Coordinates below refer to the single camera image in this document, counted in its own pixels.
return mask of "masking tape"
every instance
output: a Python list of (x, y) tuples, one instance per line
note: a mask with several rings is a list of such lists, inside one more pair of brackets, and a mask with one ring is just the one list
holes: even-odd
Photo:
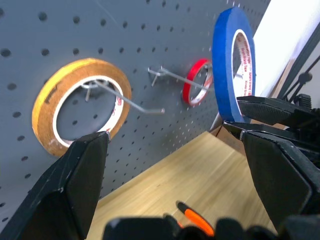
[[(234, 78), (233, 55), (237, 44), (242, 76)], [(255, 95), (255, 45), (246, 14), (238, 7), (222, 12), (215, 24), (212, 43), (214, 91), (224, 121), (250, 122), (242, 116), (237, 97)]]
[[(131, 99), (131, 86), (126, 75), (106, 61), (85, 58), (59, 69), (43, 86), (32, 110), (32, 128), (42, 146), (54, 156), (62, 156), (71, 141), (64, 140), (57, 131), (57, 117), (67, 97), (81, 85), (93, 81), (108, 81), (122, 96)], [(117, 97), (110, 119), (99, 131), (116, 135), (125, 122), (130, 106)]]

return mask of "wooden table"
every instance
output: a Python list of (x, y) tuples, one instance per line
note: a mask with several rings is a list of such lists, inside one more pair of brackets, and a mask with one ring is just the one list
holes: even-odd
[(180, 200), (213, 226), (233, 217), (243, 227), (259, 224), (275, 231), (258, 197), (246, 158), (204, 132), (188, 144), (101, 199), (88, 240), (101, 240), (107, 222), (124, 216), (172, 214), (189, 221), (176, 208)]

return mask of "blue tape roll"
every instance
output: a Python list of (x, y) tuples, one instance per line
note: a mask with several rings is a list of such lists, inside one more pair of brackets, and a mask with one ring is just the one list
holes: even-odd
[[(238, 45), (242, 79), (233, 78), (233, 50)], [(255, 95), (255, 44), (246, 14), (238, 7), (222, 12), (215, 24), (212, 43), (214, 90), (224, 121), (249, 122), (243, 117), (237, 97)]]

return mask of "metal rod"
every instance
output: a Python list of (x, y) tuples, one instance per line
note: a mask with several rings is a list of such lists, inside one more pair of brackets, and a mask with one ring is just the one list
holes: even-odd
[(165, 73), (162, 73), (162, 72), (153, 71), (153, 70), (150, 69), (150, 67), (148, 67), (148, 72), (149, 72), (150, 74), (154, 74), (154, 75), (156, 75), (156, 76), (158, 76), (158, 77), (166, 75)]
[(198, 84), (198, 83), (196, 83), (194, 81), (190, 81), (189, 79), (186, 79), (185, 77), (182, 77), (182, 76), (179, 76), (177, 74), (174, 74), (174, 73), (170, 72), (169, 70), (163, 68), (162, 66), (161, 66), (161, 70), (160, 71), (165, 73), (165, 75), (169, 75), (169, 76), (171, 76), (173, 78), (176, 78), (176, 79), (178, 79), (180, 81), (183, 81), (183, 82), (185, 82), (187, 84), (195, 86), (196, 88), (204, 89), (204, 90), (209, 91), (209, 92), (212, 92), (214, 90), (213, 88), (204, 87), (204, 86), (202, 86), (202, 85), (200, 85), (200, 84)]
[(153, 79), (153, 81), (151, 83), (151, 87), (153, 87), (156, 84), (157, 78), (158, 78), (158, 75), (155, 75), (154, 79)]
[(165, 109), (161, 108), (161, 109), (145, 109), (141, 106), (139, 106), (138, 104), (134, 103), (133, 101), (129, 100), (128, 98), (122, 96), (120, 93), (114, 91), (113, 89), (111, 89), (110, 87), (102, 84), (101, 82), (95, 80), (94, 81), (98, 86), (100, 86), (101, 88), (107, 90), (108, 92), (116, 95), (118, 98), (121, 98), (122, 100), (124, 100), (125, 102), (127, 102), (128, 104), (130, 104), (132, 107), (134, 107), (135, 109), (137, 109), (138, 111), (144, 113), (144, 114), (164, 114), (165, 113)]
[(90, 93), (91, 93), (91, 85), (92, 85), (92, 82), (89, 82), (89, 88), (88, 90), (86, 91), (86, 95), (85, 95), (85, 101), (88, 102), (89, 101), (89, 98), (90, 98)]

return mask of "orange object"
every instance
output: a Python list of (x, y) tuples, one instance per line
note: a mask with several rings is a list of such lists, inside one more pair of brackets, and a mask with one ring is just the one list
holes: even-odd
[(211, 225), (208, 224), (207, 221), (196, 212), (192, 211), (191, 209), (187, 209), (184, 212), (184, 215), (200, 229), (202, 229), (208, 236), (213, 237), (215, 235), (215, 231)]
[(199, 213), (182, 201), (177, 201), (176, 206), (191, 222), (203, 230), (209, 237), (215, 236), (214, 228)]

